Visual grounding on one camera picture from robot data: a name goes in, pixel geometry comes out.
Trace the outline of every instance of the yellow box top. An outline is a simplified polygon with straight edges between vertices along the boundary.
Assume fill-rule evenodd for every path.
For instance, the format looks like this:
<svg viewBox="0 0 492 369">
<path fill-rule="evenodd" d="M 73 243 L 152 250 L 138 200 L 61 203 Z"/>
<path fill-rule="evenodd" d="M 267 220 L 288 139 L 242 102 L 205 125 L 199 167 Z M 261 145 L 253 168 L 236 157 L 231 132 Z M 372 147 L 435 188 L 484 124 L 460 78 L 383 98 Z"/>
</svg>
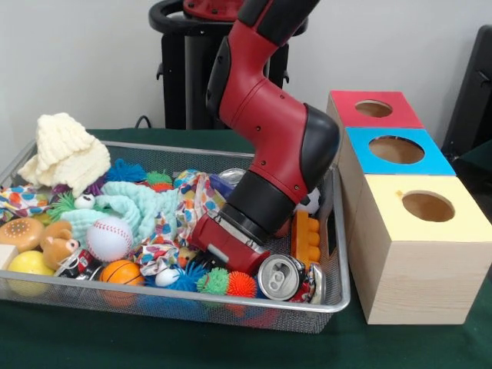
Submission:
<svg viewBox="0 0 492 369">
<path fill-rule="evenodd" d="M 366 175 L 393 241 L 492 241 L 492 225 L 451 176 Z"/>
</svg>

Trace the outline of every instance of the brown teddy bear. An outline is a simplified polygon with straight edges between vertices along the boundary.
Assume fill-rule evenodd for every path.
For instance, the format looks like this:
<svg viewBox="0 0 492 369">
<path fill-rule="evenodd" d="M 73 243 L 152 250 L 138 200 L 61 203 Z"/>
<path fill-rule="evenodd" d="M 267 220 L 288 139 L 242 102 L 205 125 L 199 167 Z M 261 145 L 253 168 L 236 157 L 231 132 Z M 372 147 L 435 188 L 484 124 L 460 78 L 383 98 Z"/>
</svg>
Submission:
<svg viewBox="0 0 492 369">
<path fill-rule="evenodd" d="M 71 238 L 71 224 L 67 221 L 56 221 L 46 227 L 40 245 L 45 265 L 54 271 L 80 246 L 78 241 Z"/>
</svg>

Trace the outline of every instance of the red box top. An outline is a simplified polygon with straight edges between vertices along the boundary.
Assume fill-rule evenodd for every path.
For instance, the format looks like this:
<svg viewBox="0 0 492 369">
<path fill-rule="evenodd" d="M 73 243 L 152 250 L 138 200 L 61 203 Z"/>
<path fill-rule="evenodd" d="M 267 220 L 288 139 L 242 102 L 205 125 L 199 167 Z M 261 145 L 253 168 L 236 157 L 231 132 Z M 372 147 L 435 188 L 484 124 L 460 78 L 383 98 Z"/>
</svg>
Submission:
<svg viewBox="0 0 492 369">
<path fill-rule="evenodd" d="M 424 128 L 399 91 L 332 91 L 331 97 L 345 127 Z"/>
</svg>

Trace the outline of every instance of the baseball stitching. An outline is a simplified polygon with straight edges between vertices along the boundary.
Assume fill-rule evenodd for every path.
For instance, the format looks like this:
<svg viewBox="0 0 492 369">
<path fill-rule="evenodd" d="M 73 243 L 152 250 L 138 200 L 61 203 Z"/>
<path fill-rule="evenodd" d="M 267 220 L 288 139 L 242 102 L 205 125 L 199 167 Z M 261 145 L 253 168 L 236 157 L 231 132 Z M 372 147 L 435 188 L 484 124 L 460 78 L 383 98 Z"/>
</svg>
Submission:
<svg viewBox="0 0 492 369">
<path fill-rule="evenodd" d="M 126 242 L 126 254 L 128 252 L 130 252 L 132 241 L 131 241 L 130 237 L 128 236 L 128 234 L 124 233 L 121 228 L 116 228 L 114 226 L 109 226 L 109 225 L 106 225 L 106 224 L 101 224 L 99 221 L 96 221 L 94 223 L 94 227 L 97 228 L 97 229 L 101 229 L 103 231 L 109 231 L 109 232 L 111 232 L 113 234 L 116 234 L 116 235 L 122 237 L 125 240 L 125 242 Z M 91 254 L 93 254 L 100 261 L 105 262 L 105 263 L 111 262 L 111 261 L 109 261 L 107 259 L 105 260 L 105 259 L 102 259 L 102 258 L 98 257 L 97 254 L 94 252 L 94 249 L 92 248 L 91 242 L 89 240 L 87 240 L 87 247 L 89 249 L 89 252 Z"/>
</svg>

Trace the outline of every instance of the wire mesh basket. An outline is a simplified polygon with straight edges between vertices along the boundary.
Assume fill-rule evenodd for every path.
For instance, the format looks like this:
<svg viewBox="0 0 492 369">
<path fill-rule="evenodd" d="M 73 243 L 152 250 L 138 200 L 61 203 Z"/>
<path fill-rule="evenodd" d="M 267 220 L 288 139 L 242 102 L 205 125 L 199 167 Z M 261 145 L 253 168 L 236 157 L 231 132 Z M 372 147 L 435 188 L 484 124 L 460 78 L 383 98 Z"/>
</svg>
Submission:
<svg viewBox="0 0 492 369">
<path fill-rule="evenodd" d="M 253 156 L 223 151 L 204 151 L 152 145 L 104 142 L 111 159 L 141 164 L 146 171 L 181 172 L 188 168 L 218 173 L 229 168 L 248 168 Z M 36 152 L 28 145 L 0 175 L 0 185 L 22 185 L 17 170 Z M 230 324 L 279 331 L 319 333 L 332 314 L 350 301 L 340 176 L 332 168 L 321 186 L 321 267 L 326 274 L 323 304 L 299 304 L 264 299 L 214 296 L 163 288 L 134 287 L 99 281 L 0 271 L 0 299 L 67 308 Z M 270 241 L 265 248 L 290 253 L 290 235 Z"/>
</svg>

